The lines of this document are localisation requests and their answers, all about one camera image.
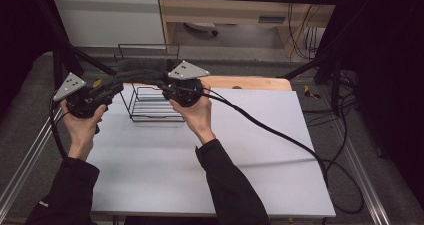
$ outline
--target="wire rack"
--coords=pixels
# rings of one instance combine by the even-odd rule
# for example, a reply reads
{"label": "wire rack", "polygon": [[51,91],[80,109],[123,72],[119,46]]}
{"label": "wire rack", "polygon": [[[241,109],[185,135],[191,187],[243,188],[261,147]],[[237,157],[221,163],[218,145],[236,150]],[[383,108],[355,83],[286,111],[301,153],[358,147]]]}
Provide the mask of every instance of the wire rack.
{"label": "wire rack", "polygon": [[150,86],[132,84],[133,92],[128,101],[121,97],[133,122],[184,122],[163,95],[162,90]]}
{"label": "wire rack", "polygon": [[[129,59],[178,59],[179,46],[169,44],[119,44],[115,62]],[[131,96],[122,100],[133,122],[184,122],[163,97],[162,90],[154,86],[131,84]]]}

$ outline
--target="hand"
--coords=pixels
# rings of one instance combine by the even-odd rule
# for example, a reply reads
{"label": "hand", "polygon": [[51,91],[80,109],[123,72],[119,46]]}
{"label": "hand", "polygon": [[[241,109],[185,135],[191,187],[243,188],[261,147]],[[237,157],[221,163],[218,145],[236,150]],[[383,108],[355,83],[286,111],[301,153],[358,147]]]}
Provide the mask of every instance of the hand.
{"label": "hand", "polygon": [[71,148],[69,149],[69,157],[87,160],[88,154],[93,148],[93,138],[96,132],[96,125],[101,122],[103,113],[106,110],[106,105],[101,105],[94,112],[93,117],[81,119],[67,114],[68,107],[66,107],[66,100],[60,103],[62,107],[63,121],[68,128],[69,135],[71,136]]}
{"label": "hand", "polygon": [[[203,91],[209,94],[211,86],[202,82]],[[182,107],[174,100],[169,100],[175,111],[179,112],[185,119],[188,127],[196,134],[203,144],[215,139],[211,125],[212,102],[208,97],[202,96],[196,104],[191,107]]]}

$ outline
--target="black cord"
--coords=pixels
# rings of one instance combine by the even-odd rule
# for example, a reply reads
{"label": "black cord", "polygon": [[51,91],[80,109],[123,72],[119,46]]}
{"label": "black cord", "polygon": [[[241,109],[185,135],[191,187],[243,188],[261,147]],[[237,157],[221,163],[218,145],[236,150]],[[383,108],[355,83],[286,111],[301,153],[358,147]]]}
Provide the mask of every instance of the black cord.
{"label": "black cord", "polygon": [[[309,15],[309,12],[311,11],[311,8],[313,7],[313,5],[309,5],[309,8],[308,8],[308,11],[306,12],[306,15],[305,15],[305,18],[303,19],[303,21],[302,21],[302,23],[299,25],[299,27],[303,27],[303,25],[305,24],[305,22],[306,22],[306,18],[308,17],[308,15]],[[292,45],[293,45],[293,48],[294,48],[294,51],[296,52],[296,54],[299,56],[299,57],[301,57],[301,58],[303,58],[303,59],[309,59],[306,55],[304,55],[303,53],[302,53],[302,51],[301,51],[301,49],[299,48],[299,46],[298,46],[298,44],[297,44],[297,42],[296,42],[296,40],[294,39],[294,36],[293,36],[293,30],[292,30],[292,27],[291,27],[291,16],[292,16],[292,14],[293,14],[293,4],[292,3],[289,3],[288,4],[288,11],[287,11],[287,21],[288,21],[288,24],[289,24],[289,34],[290,34],[290,38],[291,38],[291,40],[292,40]]]}
{"label": "black cord", "polygon": [[359,208],[358,209],[356,209],[356,210],[347,210],[347,209],[343,209],[343,208],[341,208],[339,205],[337,205],[336,203],[334,203],[334,201],[333,201],[333,205],[334,205],[334,207],[335,208],[337,208],[338,210],[340,210],[340,211],[342,211],[342,212],[344,212],[344,213],[347,213],[347,214],[357,214],[357,213],[359,213],[360,211],[362,211],[362,209],[364,208],[364,203],[365,203],[365,200],[364,200],[364,198],[363,198],[363,194],[362,194],[362,191],[361,191],[361,189],[360,189],[360,187],[359,187],[359,185],[358,185],[358,183],[355,181],[355,179],[349,174],[349,172],[345,169],[345,168],[343,168],[340,164],[338,164],[337,162],[336,162],[336,160],[337,160],[337,158],[340,156],[340,154],[342,153],[342,151],[344,150],[344,148],[345,148],[345,146],[346,146],[346,141],[347,141],[347,132],[348,132],[348,129],[347,129],[347,122],[346,122],[346,115],[348,115],[349,113],[350,113],[350,111],[356,106],[356,99],[353,99],[353,100],[349,100],[348,102],[346,102],[346,99],[348,98],[348,97],[350,97],[350,96],[352,96],[353,95],[353,93],[349,93],[348,95],[346,95],[346,96],[344,96],[343,97],[343,99],[342,99],[342,101],[341,101],[341,105],[340,106],[338,106],[338,109],[340,110],[340,117],[338,117],[338,118],[335,118],[335,119],[342,119],[342,123],[343,123],[343,126],[344,126],[344,134],[343,134],[343,142],[342,142],[342,145],[340,146],[340,148],[339,148],[339,150],[338,150],[338,152],[337,152],[337,154],[334,156],[334,158],[332,159],[332,160],[327,160],[327,159],[323,159],[323,161],[324,162],[328,162],[329,163],[329,165],[326,167],[326,172],[328,173],[329,172],[329,170],[330,170],[330,168],[333,166],[333,165],[335,165],[336,167],[338,167],[343,173],[345,173],[346,174],[346,176],[352,181],[352,183],[355,185],[355,187],[357,188],[357,190],[358,190],[358,192],[359,192],[359,195],[360,195],[360,198],[361,198],[361,204],[359,205]]}
{"label": "black cord", "polygon": [[[350,103],[348,106],[341,107],[341,109],[347,109],[347,112],[345,113],[345,116],[346,116],[346,115],[348,115],[350,113],[350,111],[355,106],[356,106],[356,100],[353,101],[352,103]],[[331,116],[331,115],[334,115],[334,114],[335,114],[334,111],[328,112],[328,113],[324,113],[324,115],[321,115],[319,117],[316,117],[314,119],[309,120],[308,122],[306,122],[306,125],[308,125],[308,127],[317,126],[317,125],[321,125],[321,124],[324,124],[324,123],[327,123],[327,122],[331,122],[331,121],[334,121],[334,120],[337,120],[337,119],[340,118],[340,117],[336,117],[336,118],[333,118],[333,119],[330,119],[330,120],[327,120],[327,121],[324,121],[324,122],[321,122],[321,123],[318,123],[318,124],[312,124],[312,125],[310,124],[313,121],[320,120],[320,119],[323,119],[325,117],[328,117],[328,116]]]}
{"label": "black cord", "polygon": [[67,113],[65,113],[65,114],[62,114],[62,116],[60,116],[60,118],[56,121],[56,123],[55,123],[55,125],[56,125],[56,127],[57,127],[57,124],[59,124],[59,122],[60,122],[60,120],[62,120],[62,118],[66,115],[66,114],[68,114],[69,112],[67,112]]}
{"label": "black cord", "polygon": [[62,141],[60,140],[59,131],[57,130],[57,124],[54,121],[54,107],[57,106],[57,104],[55,104],[53,97],[56,94],[56,92],[57,92],[57,90],[54,91],[53,95],[50,98],[50,106],[49,106],[50,117],[49,117],[49,120],[50,120],[51,129],[52,129],[52,135],[53,135],[53,138],[56,142],[57,149],[59,150],[59,153],[60,153],[60,156],[62,157],[62,159],[65,159],[65,158],[68,157],[68,153],[65,151],[65,148],[63,147]]}
{"label": "black cord", "polygon": [[[327,159],[323,159],[323,162],[333,162]],[[365,200],[364,200],[364,195],[362,193],[361,188],[359,187],[358,183],[355,181],[355,179],[352,177],[352,175],[349,174],[349,172],[343,168],[342,165],[338,164],[337,162],[333,162],[333,165],[335,165],[336,167],[338,167],[344,174],[346,174],[346,176],[350,179],[350,181],[352,181],[352,183],[355,185],[356,189],[359,192],[359,195],[361,197],[361,204],[359,205],[359,208],[357,208],[356,210],[347,210],[344,208],[341,208],[339,205],[337,205],[336,203],[333,202],[334,207],[336,207],[337,209],[339,209],[340,211],[347,213],[347,214],[358,214],[359,212],[362,211],[362,209],[364,209],[364,204],[365,204]]]}
{"label": "black cord", "polygon": [[215,96],[212,96],[212,95],[210,95],[210,94],[206,94],[206,93],[200,93],[200,92],[198,92],[198,91],[194,91],[194,90],[192,90],[192,89],[187,89],[187,88],[182,88],[182,87],[178,87],[178,89],[180,89],[180,90],[183,90],[183,91],[190,91],[190,92],[195,92],[195,93],[197,93],[197,94],[199,94],[199,95],[202,95],[202,96],[205,96],[205,97],[208,97],[208,98],[212,98],[212,99],[214,99],[214,100],[217,100],[217,101],[219,101],[219,102],[222,102],[222,103],[224,103],[224,104],[226,104],[226,105],[228,105],[228,106],[230,106],[230,107],[232,107],[233,109],[235,109],[236,111],[238,111],[239,113],[241,113],[244,117],[246,117],[249,121],[251,121],[251,122],[253,122],[255,125],[257,125],[257,126],[259,126],[259,127],[261,127],[261,128],[263,128],[263,129],[265,129],[266,131],[268,131],[268,132],[271,132],[271,133],[273,133],[273,134],[275,134],[275,135],[277,135],[277,136],[279,136],[279,137],[282,137],[282,138],[284,138],[284,139],[286,139],[286,140],[288,140],[288,141],[290,141],[290,142],[292,142],[292,143],[294,143],[295,145],[297,145],[297,146],[299,146],[300,148],[302,148],[302,149],[304,149],[304,150],[306,150],[308,153],[310,153],[315,159],[316,159],[316,161],[318,162],[318,165],[320,166],[320,169],[321,169],[321,172],[322,172],[322,175],[323,175],[323,178],[324,178],[324,182],[325,182],[325,184],[327,185],[327,183],[328,183],[328,179],[327,179],[327,170],[325,169],[325,166],[324,166],[324,163],[323,163],[323,161],[321,160],[321,158],[314,152],[314,151],[312,151],[310,148],[308,148],[307,146],[305,146],[305,145],[303,145],[302,143],[300,143],[300,142],[298,142],[297,140],[295,140],[295,139],[293,139],[293,138],[291,138],[291,137],[289,137],[289,136],[287,136],[287,135],[285,135],[284,133],[281,133],[281,132],[278,132],[278,131],[276,131],[276,130],[274,130],[274,129],[272,129],[272,128],[270,128],[270,127],[268,127],[267,125],[265,125],[265,124],[263,124],[263,123],[261,123],[261,122],[259,122],[257,119],[255,119],[254,117],[252,117],[249,113],[247,113],[246,111],[244,111],[242,108],[240,108],[240,107],[238,107],[238,106],[236,106],[236,105],[234,105],[234,104],[232,104],[231,102],[229,102],[228,100],[226,100],[226,99],[223,99],[223,98],[221,98],[222,96],[221,95],[219,95],[218,93],[216,93],[216,92],[213,92],[214,94],[217,94],[219,97],[215,97]]}
{"label": "black cord", "polygon": [[[342,102],[341,102],[342,105],[343,105],[345,99],[348,98],[349,96],[352,96],[352,95],[353,95],[352,93],[349,93],[348,95],[346,95],[345,97],[343,97]],[[328,172],[328,170],[330,170],[331,166],[334,164],[334,162],[336,161],[336,159],[340,156],[340,154],[342,153],[342,151],[344,150],[344,147],[346,145],[346,140],[347,140],[347,123],[346,123],[346,116],[345,116],[345,113],[344,113],[344,110],[343,109],[340,109],[340,115],[341,115],[341,119],[342,119],[343,127],[344,127],[343,142],[342,142],[342,145],[340,146],[339,151],[337,152],[337,154],[334,156],[334,158],[331,160],[330,164],[328,165],[327,172]]]}
{"label": "black cord", "polygon": [[[347,101],[346,104],[343,105],[343,106],[346,106],[347,107],[347,106],[349,106],[351,104],[354,104],[354,103],[356,103],[356,99],[352,99],[352,100]],[[342,109],[343,106],[342,105],[338,105],[336,108],[337,109]],[[334,114],[334,110],[331,109],[331,108],[329,108],[329,109],[320,109],[320,110],[302,110],[302,112],[303,113],[306,113],[306,114],[322,114],[322,113],[333,113]]]}

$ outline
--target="black jacket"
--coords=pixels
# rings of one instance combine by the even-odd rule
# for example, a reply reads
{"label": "black jacket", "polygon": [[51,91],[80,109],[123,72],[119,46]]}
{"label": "black jacket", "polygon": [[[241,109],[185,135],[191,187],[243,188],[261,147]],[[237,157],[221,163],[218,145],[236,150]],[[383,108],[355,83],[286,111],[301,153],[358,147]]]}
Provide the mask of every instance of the black jacket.
{"label": "black jacket", "polygon": [[[265,208],[243,173],[215,139],[196,148],[206,171],[218,220],[222,225],[266,225]],[[33,209],[27,225],[92,225],[93,187],[99,170],[78,159],[62,162],[49,194]]]}

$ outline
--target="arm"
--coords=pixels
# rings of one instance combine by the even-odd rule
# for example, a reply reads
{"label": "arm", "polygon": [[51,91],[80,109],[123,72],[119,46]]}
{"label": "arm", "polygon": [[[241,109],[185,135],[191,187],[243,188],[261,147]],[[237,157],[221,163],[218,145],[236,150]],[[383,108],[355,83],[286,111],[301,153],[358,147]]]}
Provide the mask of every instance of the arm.
{"label": "arm", "polygon": [[[62,102],[61,107],[66,114],[66,102]],[[37,203],[25,224],[95,224],[91,222],[90,211],[99,170],[85,160],[93,148],[96,124],[101,121],[105,108],[100,106],[89,119],[78,119],[71,114],[64,116],[72,141],[68,158],[63,160],[50,192]]]}
{"label": "arm", "polygon": [[[202,83],[205,93],[210,86]],[[202,147],[196,149],[200,164],[206,171],[213,203],[222,225],[270,224],[265,207],[249,180],[233,164],[211,128],[211,101],[202,97],[192,107],[181,107],[170,101],[181,113],[189,128],[196,134]]]}

